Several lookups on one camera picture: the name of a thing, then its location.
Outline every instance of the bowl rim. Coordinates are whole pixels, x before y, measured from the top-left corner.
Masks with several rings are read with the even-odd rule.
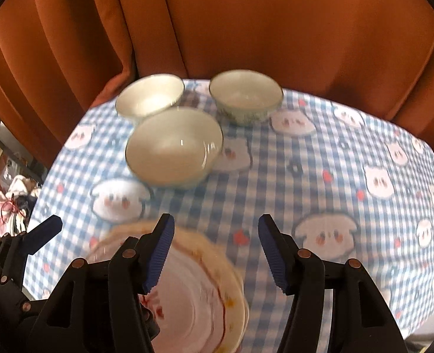
[[[233,106],[233,105],[231,105],[229,103],[223,103],[214,94],[212,94],[212,91],[211,91],[212,82],[217,77],[221,76],[222,74],[226,74],[226,73],[242,72],[242,71],[249,71],[249,72],[254,73],[254,74],[260,74],[261,76],[264,76],[264,77],[272,80],[279,87],[279,90],[281,91],[281,98],[277,102],[271,103],[270,105],[264,106],[262,108],[251,109],[251,108],[241,108],[241,107]],[[279,83],[277,83],[277,81],[274,78],[270,77],[269,75],[267,75],[265,73],[261,73],[261,72],[258,72],[256,70],[251,70],[251,69],[231,69],[231,70],[224,70],[224,71],[221,71],[220,73],[217,73],[209,81],[209,94],[211,95],[211,97],[213,98],[214,101],[217,101],[217,102],[221,103],[222,105],[224,105],[226,107],[229,107],[229,108],[235,109],[235,110],[239,110],[239,111],[251,111],[251,112],[260,112],[260,111],[268,110],[268,109],[270,109],[272,107],[275,107],[275,106],[277,107],[277,106],[279,106],[281,104],[282,100],[284,99],[284,90],[282,89],[281,85]]]
[[[193,107],[186,107],[186,106],[178,106],[178,107],[171,107],[167,110],[164,110],[156,115],[152,115],[152,116],[148,116],[146,119],[144,119],[141,123],[139,123],[137,126],[135,126],[134,130],[132,131],[132,133],[129,135],[129,138],[127,139],[127,144],[126,144],[126,149],[124,151],[124,157],[126,160],[126,164],[127,167],[129,168],[129,170],[132,172],[132,174],[138,178],[141,182],[145,182],[146,184],[148,184],[149,186],[152,187],[168,187],[168,188],[179,188],[179,187],[183,187],[186,186],[186,184],[189,184],[191,182],[194,182],[197,177],[199,177],[199,175],[201,174],[202,171],[198,171],[195,174],[191,175],[190,177],[180,180],[180,181],[172,181],[172,182],[165,182],[165,183],[157,183],[157,182],[152,182],[150,180],[147,180],[144,178],[143,175],[141,175],[140,173],[138,173],[136,170],[134,170],[132,168],[132,166],[130,165],[128,158],[127,158],[127,150],[130,144],[130,139],[132,138],[132,135],[134,135],[134,133],[142,126],[144,126],[148,121],[154,119],[156,116],[159,115],[163,115],[166,112],[169,111],[174,111],[174,112],[179,112],[179,111],[192,111],[194,113],[199,113],[199,114],[203,114],[204,117],[206,119],[209,119],[211,121],[213,121],[214,123],[217,124],[219,130],[220,130],[220,145],[218,146],[217,152],[216,152],[216,157],[214,158],[214,160],[212,160],[211,164],[212,166],[214,165],[214,163],[217,160],[217,157],[221,154],[222,149],[223,149],[223,139],[224,139],[224,135],[223,135],[223,130],[222,127],[220,126],[220,123],[215,119],[215,117],[213,117],[211,114],[209,114],[208,112],[205,112],[204,110],[201,109],[197,109],[197,108],[193,108]]]
[[[154,77],[158,77],[158,76],[167,76],[167,77],[172,77],[174,79],[178,79],[181,81],[182,84],[182,89],[181,89],[181,93],[173,100],[170,101],[170,103],[167,103],[166,105],[164,105],[163,107],[160,107],[157,110],[154,110],[144,116],[138,116],[138,115],[127,115],[124,113],[121,113],[118,109],[117,109],[117,103],[119,102],[120,97],[124,94],[125,91],[131,89],[133,86],[135,86],[136,84],[138,84],[139,82],[142,82],[144,80],[147,79],[152,79]],[[158,73],[158,74],[150,74],[149,76],[145,76],[142,78],[139,78],[131,83],[129,83],[119,94],[117,94],[116,96],[116,101],[114,103],[114,108],[116,109],[116,113],[119,114],[120,116],[123,116],[124,118],[127,119],[144,119],[144,118],[148,118],[150,115],[155,115],[158,114],[160,112],[162,112],[163,110],[166,110],[168,108],[170,108],[171,106],[175,105],[183,96],[184,92],[185,92],[186,86],[185,86],[185,82],[183,81],[183,79],[179,76],[177,76],[176,74],[171,74],[171,73]]]

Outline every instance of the tablecloth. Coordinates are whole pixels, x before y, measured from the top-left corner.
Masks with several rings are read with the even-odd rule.
[[[204,233],[244,274],[251,307],[244,352],[273,352],[291,306],[271,277],[258,239],[269,213],[320,258],[362,261],[402,333],[434,311],[434,153],[405,130],[358,110],[285,90],[265,123],[220,118],[208,81],[189,80],[181,105],[218,117],[225,136],[213,172],[192,189],[148,187],[127,167],[133,125],[115,101],[87,112],[52,166],[30,228],[52,214],[63,230],[27,262],[24,285],[48,297],[68,264],[115,224],[171,213]],[[326,291],[319,351],[329,337]]]

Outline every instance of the bowl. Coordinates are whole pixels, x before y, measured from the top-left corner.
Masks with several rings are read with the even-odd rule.
[[[126,146],[131,171],[150,186],[189,188],[211,171],[223,134],[211,115],[177,107],[140,123]]]
[[[276,81],[253,70],[228,70],[217,74],[211,79],[209,92],[219,111],[242,126],[266,120],[284,98]]]
[[[183,80],[173,74],[154,74],[127,86],[116,100],[119,115],[139,123],[147,116],[159,113],[181,99]]]

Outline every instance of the ceramic bowl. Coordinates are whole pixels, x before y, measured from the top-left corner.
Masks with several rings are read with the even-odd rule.
[[[282,103],[276,81],[253,70],[229,70],[211,79],[209,92],[220,112],[241,126],[266,120]]]
[[[173,74],[154,74],[127,86],[116,100],[117,113],[139,123],[147,116],[176,105],[183,92],[183,80]]]
[[[211,115],[171,108],[135,128],[126,146],[126,161],[151,186],[187,188],[211,171],[222,143],[222,130]]]

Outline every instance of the brown fabric backdrop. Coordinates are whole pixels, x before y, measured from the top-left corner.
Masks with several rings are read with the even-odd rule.
[[[390,120],[434,149],[425,0],[7,0],[0,9],[0,117],[47,165],[86,110],[137,75],[232,68]]]

